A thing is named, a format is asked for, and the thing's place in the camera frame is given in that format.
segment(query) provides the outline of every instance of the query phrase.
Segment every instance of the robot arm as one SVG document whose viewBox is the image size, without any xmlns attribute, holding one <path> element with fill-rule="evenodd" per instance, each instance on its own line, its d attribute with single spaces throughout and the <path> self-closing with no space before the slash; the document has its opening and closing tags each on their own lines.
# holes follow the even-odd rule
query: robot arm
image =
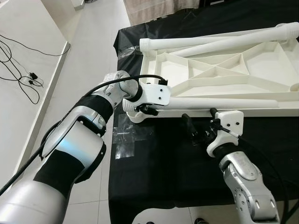
<svg viewBox="0 0 299 224">
<path fill-rule="evenodd" d="M 104 81 L 129 77 L 125 71 L 109 74 Z M 104 86 L 82 97 L 49 134 L 42 165 L 33 178 L 16 183 L 0 198 L 0 224 L 61 224 L 71 188 L 87 180 L 102 161 L 106 146 L 101 138 L 115 107 L 167 105 L 165 85 L 128 80 Z"/>
<path fill-rule="evenodd" d="M 220 161 L 219 167 L 233 193 L 241 223 L 279 224 L 275 199 L 264 185 L 261 171 L 238 146 L 237 137 L 243 133 L 243 112 L 211 111 L 214 116 L 211 123 L 218 131 L 207 152 Z M 218 127 L 225 127 L 226 132 Z"/>
</svg>

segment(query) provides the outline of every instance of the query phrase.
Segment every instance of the white tile floor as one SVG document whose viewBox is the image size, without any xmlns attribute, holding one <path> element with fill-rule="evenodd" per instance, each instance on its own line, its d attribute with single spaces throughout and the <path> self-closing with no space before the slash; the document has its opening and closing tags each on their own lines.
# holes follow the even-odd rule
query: white tile floor
<svg viewBox="0 0 299 224">
<path fill-rule="evenodd" d="M 37 144 L 51 124 L 61 119 L 85 92 L 101 82 L 105 74 L 116 71 L 117 57 L 113 43 L 117 31 L 128 26 L 123 0 L 98 0 L 85 5 L 78 27 L 75 32 L 72 31 L 72 48 L 53 93 Z M 89 180 L 73 187 L 64 224 L 110 224 L 108 179 L 112 127 L 111 119 L 104 136 L 107 152 L 101 165 Z M 35 161 L 31 167 L 36 167 L 37 163 Z M 155 224 L 192 224 L 198 217 L 206 218 L 210 224 L 239 223 L 235 206 L 228 205 L 149 209 L 140 213 L 133 224 L 149 221 Z M 290 224 L 295 223 L 298 224 L 298 219 L 293 218 Z"/>
</svg>

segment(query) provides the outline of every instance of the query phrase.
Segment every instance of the beige cloth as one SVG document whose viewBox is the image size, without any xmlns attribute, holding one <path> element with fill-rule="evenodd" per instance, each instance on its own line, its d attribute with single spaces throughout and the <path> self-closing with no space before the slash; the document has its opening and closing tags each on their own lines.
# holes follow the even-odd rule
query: beige cloth
<svg viewBox="0 0 299 224">
<path fill-rule="evenodd" d="M 199 0 L 123 0 L 131 25 L 155 20 L 180 9 L 198 8 Z"/>
</svg>

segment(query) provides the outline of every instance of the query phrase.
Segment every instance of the black clamp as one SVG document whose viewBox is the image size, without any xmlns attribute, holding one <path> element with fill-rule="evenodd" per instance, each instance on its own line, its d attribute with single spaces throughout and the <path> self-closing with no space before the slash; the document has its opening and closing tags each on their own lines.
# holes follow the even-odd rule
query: black clamp
<svg viewBox="0 0 299 224">
<path fill-rule="evenodd" d="M 135 111 L 136 112 L 141 111 L 144 114 L 153 115 L 153 116 L 157 116 L 159 114 L 159 112 L 157 110 L 149 107 L 148 104 L 141 104 L 140 106 L 137 106 L 135 108 Z"/>
</svg>

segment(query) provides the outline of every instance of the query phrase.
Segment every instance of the white wall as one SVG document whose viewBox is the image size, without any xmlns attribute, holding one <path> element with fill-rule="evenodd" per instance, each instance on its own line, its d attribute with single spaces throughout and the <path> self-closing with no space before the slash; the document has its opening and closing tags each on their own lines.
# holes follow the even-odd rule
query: white wall
<svg viewBox="0 0 299 224">
<path fill-rule="evenodd" d="M 0 4 L 0 21 L 0 34 L 31 48 L 60 54 L 66 45 L 65 38 L 40 0 L 9 0 Z M 10 46 L 15 59 L 44 80 L 44 88 L 39 88 L 40 102 L 33 105 L 22 93 L 17 82 L 0 79 L 0 187 L 2 187 L 19 167 L 37 122 L 42 122 L 40 111 L 45 110 L 43 104 L 46 96 L 50 94 L 60 57 L 42 55 L 2 37 L 0 40 Z M 0 76 L 12 78 L 1 63 Z"/>
<path fill-rule="evenodd" d="M 71 0 L 74 7 L 81 6 L 84 0 Z"/>
<path fill-rule="evenodd" d="M 60 28 L 73 18 L 76 11 L 71 0 L 41 0 Z"/>
</svg>

